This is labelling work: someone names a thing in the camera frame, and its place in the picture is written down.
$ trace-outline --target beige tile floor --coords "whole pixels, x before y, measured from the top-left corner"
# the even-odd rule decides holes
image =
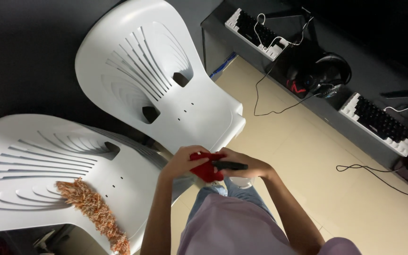
[[[349,238],[365,255],[408,254],[408,197],[365,170],[337,172],[336,165],[383,168],[306,107],[299,105],[282,114],[254,117],[254,85],[262,76],[237,57],[216,82],[243,104],[247,122],[228,148],[274,166],[325,240],[335,236]],[[257,113],[282,110],[297,102],[269,79],[264,79],[258,87]],[[408,192],[408,185],[396,175],[381,173],[380,176]],[[282,227],[263,182],[257,179],[254,186]],[[172,254],[177,252],[180,234],[198,190],[192,186],[172,207]],[[70,240],[82,235],[86,233],[78,229]],[[73,254],[103,254],[92,240],[82,239],[87,248],[75,253],[76,247],[68,246]]]

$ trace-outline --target blue jeans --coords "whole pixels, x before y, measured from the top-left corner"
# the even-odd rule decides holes
[[[237,185],[235,185],[228,177],[224,177],[224,184],[226,184],[226,189],[222,185],[212,186],[212,187],[204,187],[200,189],[198,194],[196,195],[195,204],[191,208],[190,215],[188,216],[187,223],[195,216],[196,212],[201,207],[202,203],[204,202],[205,198],[209,194],[220,194],[222,196],[229,196],[235,197],[241,200],[245,200],[247,202],[253,203],[267,212],[272,220],[276,223],[275,219],[272,216],[272,213],[265,205],[262,198],[259,196],[258,192],[251,186],[248,189],[241,189]]]

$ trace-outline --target black headphones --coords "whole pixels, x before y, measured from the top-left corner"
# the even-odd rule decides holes
[[[312,93],[318,98],[334,96],[349,83],[352,70],[345,59],[335,53],[324,53],[318,61],[304,67],[291,66],[287,71],[287,88],[300,98]]]

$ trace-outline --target keyboard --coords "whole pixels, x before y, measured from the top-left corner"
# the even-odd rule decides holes
[[[256,18],[253,18],[238,8],[229,18],[229,20],[224,23],[224,25],[238,37],[250,44],[253,48],[257,49],[264,56],[269,58],[271,61],[274,61],[289,45],[289,43],[286,41],[286,39],[282,38],[277,38],[272,43],[272,41],[278,35],[261,23],[256,25],[256,32],[258,32],[259,38],[261,39],[259,42],[259,38],[254,32],[254,25],[256,22]]]
[[[397,154],[407,157],[408,127],[360,94],[354,93],[345,102],[339,113]]]

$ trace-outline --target hand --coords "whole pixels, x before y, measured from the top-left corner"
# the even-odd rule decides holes
[[[276,174],[275,170],[264,161],[255,159],[243,153],[235,152],[228,148],[222,148],[218,154],[224,154],[226,157],[220,159],[221,161],[231,161],[248,165],[247,170],[229,170],[223,169],[221,173],[228,177],[268,177],[272,173]]]
[[[194,153],[210,153],[206,148],[200,145],[193,145],[187,147],[180,147],[174,154],[174,157],[163,167],[160,177],[167,179],[174,179],[190,171],[191,169],[200,166],[208,161],[208,158],[201,158],[198,160],[190,160],[190,155]]]

